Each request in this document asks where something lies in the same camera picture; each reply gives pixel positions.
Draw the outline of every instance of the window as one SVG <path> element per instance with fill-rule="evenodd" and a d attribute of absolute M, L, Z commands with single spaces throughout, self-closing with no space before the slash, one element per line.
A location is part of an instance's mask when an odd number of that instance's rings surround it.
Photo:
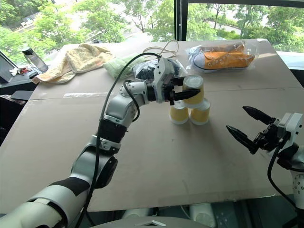
<path fill-rule="evenodd" d="M 304 53 L 304 9 L 190 3 L 187 40 L 266 38 L 277 51 Z"/>
<path fill-rule="evenodd" d="M 0 1 L 0 50 L 17 65 L 25 47 L 50 64 L 65 44 L 173 38 L 173 0 Z"/>

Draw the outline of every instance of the yellow paper cup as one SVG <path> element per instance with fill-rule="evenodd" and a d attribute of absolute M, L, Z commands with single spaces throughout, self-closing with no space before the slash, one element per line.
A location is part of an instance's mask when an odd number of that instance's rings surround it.
<path fill-rule="evenodd" d="M 187 108 L 197 108 L 204 100 L 204 80 L 199 75 L 189 75 L 185 77 L 184 83 L 182 86 L 183 91 L 186 89 L 200 89 L 200 92 L 195 96 L 185 99 L 184 105 Z"/>
<path fill-rule="evenodd" d="M 175 124 L 184 124 L 189 118 L 188 108 L 181 101 L 175 101 L 171 106 L 170 120 Z"/>
<path fill-rule="evenodd" d="M 196 125 L 204 125 L 209 120 L 210 102 L 204 98 L 202 106 L 194 108 L 190 113 L 190 121 Z"/>

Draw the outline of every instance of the table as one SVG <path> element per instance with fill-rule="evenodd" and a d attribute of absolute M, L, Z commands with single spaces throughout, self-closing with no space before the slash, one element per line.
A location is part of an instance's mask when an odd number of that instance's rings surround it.
<path fill-rule="evenodd" d="M 204 75 L 205 96 L 211 102 L 208 124 L 172 124 L 168 103 L 141 107 L 140 119 L 130 126 L 115 155 L 118 166 L 113 179 L 106 188 L 94 191 L 89 211 L 240 200 L 276 193 L 266 175 L 269 158 L 262 152 L 251 155 L 225 126 L 239 128 L 253 139 L 265 125 L 249 117 L 243 105 L 275 117 L 285 112 L 303 113 L 304 90 L 268 41 L 248 42 L 260 50 L 253 69 Z M 186 66 L 185 49 L 201 43 L 206 42 L 180 42 L 177 59 Z M 120 56 L 155 45 L 163 47 L 165 43 L 107 47 Z M 101 68 L 78 75 L 65 85 L 38 85 L 0 147 L 0 213 L 10 212 L 48 184 L 69 175 L 73 161 L 97 129 L 105 93 L 113 81 Z M 298 135 L 297 142 L 304 142 L 304 133 Z M 292 192 L 288 171 L 275 165 L 273 178 L 283 191 Z"/>

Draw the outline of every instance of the towel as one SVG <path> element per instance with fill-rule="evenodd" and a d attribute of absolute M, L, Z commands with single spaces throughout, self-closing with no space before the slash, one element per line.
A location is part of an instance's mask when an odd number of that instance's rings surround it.
<path fill-rule="evenodd" d="M 113 57 L 113 54 L 105 47 L 79 44 L 78 47 L 66 51 L 64 58 L 56 67 L 34 77 L 33 82 L 65 83 L 70 81 L 76 74 L 102 67 L 103 63 Z"/>

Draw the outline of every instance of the white cable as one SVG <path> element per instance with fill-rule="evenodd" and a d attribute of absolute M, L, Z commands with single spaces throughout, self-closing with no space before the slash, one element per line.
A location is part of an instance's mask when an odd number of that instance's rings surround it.
<path fill-rule="evenodd" d="M 183 207 L 182 205 L 180 205 L 180 208 L 181 208 L 181 210 L 184 212 L 185 216 L 191 220 L 190 216 L 189 216 L 188 213 L 185 211 L 184 207 Z"/>
<path fill-rule="evenodd" d="M 167 50 L 166 47 L 168 46 L 168 44 L 170 44 L 173 41 L 175 41 L 176 44 L 177 44 L 177 50 L 176 51 Z M 167 57 L 167 58 L 172 58 L 172 57 L 176 56 L 177 52 L 179 51 L 179 48 L 180 48 L 180 46 L 179 46 L 179 43 L 177 42 L 177 40 L 172 39 L 163 48 L 162 47 L 158 47 L 158 46 L 147 47 L 142 52 L 144 53 L 144 52 L 147 52 L 148 50 L 151 50 L 151 49 L 159 49 L 161 51 L 159 53 L 157 53 L 158 55 L 161 55 L 162 53 L 172 53 L 172 55 L 170 55 L 169 57 Z"/>

